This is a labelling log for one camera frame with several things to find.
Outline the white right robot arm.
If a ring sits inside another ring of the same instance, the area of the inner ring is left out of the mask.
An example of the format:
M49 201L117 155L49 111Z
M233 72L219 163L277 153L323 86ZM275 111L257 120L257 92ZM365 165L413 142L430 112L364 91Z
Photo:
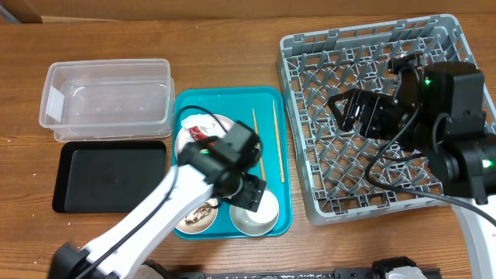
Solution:
M495 276L495 135L487 131L483 109L484 75L470 62L421 66L412 56L388 62L398 78L393 95L353 88L329 97L339 129L360 122L360 135L399 144L411 158L426 157L443 193L416 191L364 177L384 190L424 196L450 204L463 231L474 278Z

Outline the brown food scrap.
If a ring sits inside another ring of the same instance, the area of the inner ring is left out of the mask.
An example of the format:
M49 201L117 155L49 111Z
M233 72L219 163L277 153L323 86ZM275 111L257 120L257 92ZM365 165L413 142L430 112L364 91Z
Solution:
M184 219L184 223L188 226L192 226L196 223L199 223L201 220L208 217L211 211L212 211L212 207L210 205L203 205L197 208L194 212L190 213Z

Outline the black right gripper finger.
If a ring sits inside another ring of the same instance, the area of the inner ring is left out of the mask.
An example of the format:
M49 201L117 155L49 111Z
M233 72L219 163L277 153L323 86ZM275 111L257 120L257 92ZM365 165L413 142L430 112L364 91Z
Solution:
M337 102L347 100L351 105L359 108L359 112L362 112L364 108L368 106L369 102L377 97L377 92L352 88L348 91L345 91L344 93L329 97L327 105L331 110L333 110L337 109Z
M365 105L366 102L364 100L348 98L338 121L339 128L344 132L349 132L353 128L354 123L360 120Z

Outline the small pink bowl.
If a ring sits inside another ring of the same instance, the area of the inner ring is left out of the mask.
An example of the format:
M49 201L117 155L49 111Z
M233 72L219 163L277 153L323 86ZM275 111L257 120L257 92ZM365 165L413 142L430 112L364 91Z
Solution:
M186 234L199 234L208 229L218 215L218 200L210 198L207 202L197 207L183 218L175 227L179 232Z

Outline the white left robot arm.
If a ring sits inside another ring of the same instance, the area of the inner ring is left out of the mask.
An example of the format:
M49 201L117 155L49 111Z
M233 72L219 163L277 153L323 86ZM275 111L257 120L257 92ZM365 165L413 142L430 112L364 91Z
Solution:
M175 226L210 198L255 212L266 187L250 174L261 156L260 137L236 122L224 137L187 143L158 186L122 221L76 250L53 255L51 278L130 278Z

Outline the red foil snack wrapper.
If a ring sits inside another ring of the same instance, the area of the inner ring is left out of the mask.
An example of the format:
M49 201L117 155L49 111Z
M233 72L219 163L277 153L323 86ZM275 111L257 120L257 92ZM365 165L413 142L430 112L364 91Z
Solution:
M204 139L208 138L208 135L203 132L199 126L192 126L191 128L188 128L188 132L190 134L190 137L196 142L196 141L201 141Z

